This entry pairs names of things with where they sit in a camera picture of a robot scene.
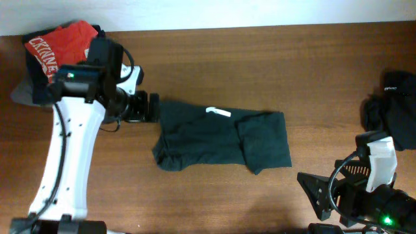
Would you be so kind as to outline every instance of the brown wooden surface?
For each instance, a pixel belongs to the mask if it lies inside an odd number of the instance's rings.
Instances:
[[[283,111],[293,167],[257,176],[240,165],[164,172],[151,154],[159,125],[125,123],[98,134],[88,218],[132,233],[279,231],[318,222],[297,172],[329,176],[334,161],[355,150],[361,102],[380,86],[382,72],[416,72],[415,34],[414,22],[109,33],[143,67],[140,89],[162,99]],[[1,233],[28,211],[52,126],[50,109],[9,98],[25,73],[20,40],[0,38]],[[411,196],[415,154],[397,154],[396,187]]]

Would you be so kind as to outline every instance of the black fabric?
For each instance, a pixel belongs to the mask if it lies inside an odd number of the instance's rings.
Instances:
[[[405,71],[385,75],[383,95],[364,105],[367,131],[387,131],[398,151],[416,149],[416,76]]]
[[[92,25],[93,28],[98,32],[97,37],[105,37],[105,32],[101,30],[99,25]],[[43,36],[50,32],[53,32],[55,29],[47,29],[37,32],[32,32],[22,37],[22,44],[29,42],[37,36]],[[43,105],[45,103],[50,103],[49,96],[46,93],[46,86],[49,83],[45,73],[42,71],[42,66],[37,61],[37,59],[26,50],[26,67],[29,71],[29,76],[32,79],[33,92],[32,92],[32,102],[33,104]]]
[[[292,166],[281,112],[222,109],[161,102],[162,135],[153,149],[160,168],[180,171],[193,164],[245,164],[255,174]]]

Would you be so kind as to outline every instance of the black cable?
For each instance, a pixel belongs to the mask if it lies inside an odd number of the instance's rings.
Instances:
[[[21,233],[22,231],[25,231],[26,229],[32,228],[33,224],[38,221],[38,219],[40,218],[40,216],[49,208],[49,206],[53,203],[53,200],[55,199],[55,196],[57,195],[58,189],[59,189],[59,185],[60,185],[60,179],[62,177],[62,171],[64,170],[64,162],[65,162],[65,153],[66,153],[66,129],[65,129],[65,123],[64,123],[64,117],[62,116],[62,113],[59,109],[58,104],[54,104],[58,116],[59,116],[59,121],[62,127],[62,147],[61,147],[61,151],[60,151],[60,162],[59,162],[59,167],[58,167],[58,174],[57,174],[57,178],[55,180],[55,185],[53,185],[53,189],[51,192],[51,196],[49,197],[48,200],[46,200],[45,205],[42,207],[42,209],[40,209],[40,211],[32,218],[32,220],[22,229],[17,230],[15,232],[12,232],[13,234],[18,234]]]
[[[331,177],[330,177],[330,180],[329,180],[329,183],[328,183],[328,197],[330,199],[330,204],[331,204],[332,208],[335,211],[337,211],[337,213],[339,213],[339,215],[341,215],[342,217],[344,217],[348,220],[351,220],[353,222],[356,222],[358,224],[364,224],[364,225],[368,225],[368,226],[372,226],[372,227],[376,227],[376,228],[382,228],[382,229],[386,229],[386,230],[389,230],[389,231],[397,231],[397,232],[400,232],[400,233],[413,234],[412,232],[410,232],[408,230],[405,230],[405,229],[402,229],[402,228],[394,228],[394,227],[379,224],[379,223],[376,223],[376,222],[371,222],[371,221],[367,221],[367,220],[360,219],[360,218],[354,218],[352,216],[348,216],[346,214],[343,214],[338,209],[338,206],[335,204],[335,202],[333,200],[333,194],[332,194],[333,182],[335,181],[335,177],[337,176],[339,171],[341,171],[341,169],[356,156],[357,156],[357,152],[355,151],[350,156],[348,156],[346,159],[344,159],[343,162],[341,163],[341,165],[338,168],[336,168],[331,174]]]
[[[131,56],[130,52],[128,50],[126,50],[126,49],[124,49],[124,52],[125,52],[125,54],[127,55],[127,57],[130,60],[130,67],[131,67],[131,69],[130,69],[129,75],[127,75],[127,76],[125,76],[123,78],[120,78],[120,80],[117,81],[117,84],[120,84],[120,83],[128,80],[128,78],[130,78],[131,74],[133,73],[133,69],[135,68],[135,60]]]
[[[101,128],[101,127],[99,128],[99,130],[106,131],[106,132],[109,132],[109,133],[115,133],[118,130],[120,130],[120,127],[121,126],[122,126],[122,121],[121,120],[117,120],[117,127],[116,127],[115,130],[107,130],[107,129],[104,129],[104,128]]]

